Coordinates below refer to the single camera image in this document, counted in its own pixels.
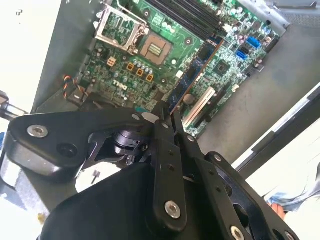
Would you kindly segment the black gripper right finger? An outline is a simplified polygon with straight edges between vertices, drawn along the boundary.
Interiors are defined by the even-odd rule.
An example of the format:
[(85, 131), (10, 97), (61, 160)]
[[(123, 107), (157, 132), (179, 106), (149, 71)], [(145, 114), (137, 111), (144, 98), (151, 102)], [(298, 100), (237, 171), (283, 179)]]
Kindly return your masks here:
[(214, 218), (217, 240), (297, 240), (294, 231), (273, 211), (224, 157), (204, 155), (194, 137), (185, 133), (181, 114), (172, 113), (174, 133), (187, 160), (194, 164), (195, 181), (208, 201), (205, 213)]

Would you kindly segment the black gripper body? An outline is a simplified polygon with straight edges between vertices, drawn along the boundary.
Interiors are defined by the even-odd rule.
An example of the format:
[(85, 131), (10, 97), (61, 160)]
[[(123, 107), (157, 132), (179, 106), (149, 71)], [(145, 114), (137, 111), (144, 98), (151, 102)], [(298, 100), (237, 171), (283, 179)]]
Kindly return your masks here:
[(61, 203), (42, 240), (217, 240), (177, 136), (154, 130), (138, 162)]

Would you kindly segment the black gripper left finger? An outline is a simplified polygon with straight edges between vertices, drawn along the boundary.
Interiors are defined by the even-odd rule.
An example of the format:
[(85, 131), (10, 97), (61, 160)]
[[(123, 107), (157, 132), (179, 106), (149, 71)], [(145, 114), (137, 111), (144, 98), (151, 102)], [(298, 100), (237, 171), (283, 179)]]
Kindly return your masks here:
[(45, 230), (183, 230), (187, 208), (181, 115), (165, 102), (131, 108), (30, 114), (9, 123), (6, 161), (15, 190), (44, 207)]

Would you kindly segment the person's hand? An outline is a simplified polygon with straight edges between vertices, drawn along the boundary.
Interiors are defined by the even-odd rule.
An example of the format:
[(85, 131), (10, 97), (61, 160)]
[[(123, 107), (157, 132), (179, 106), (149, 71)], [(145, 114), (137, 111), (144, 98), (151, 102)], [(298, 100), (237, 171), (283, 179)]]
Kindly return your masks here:
[(285, 219), (286, 213), (283, 207), (277, 203), (271, 203), (269, 206), (273, 209), (273, 211), (282, 219)]

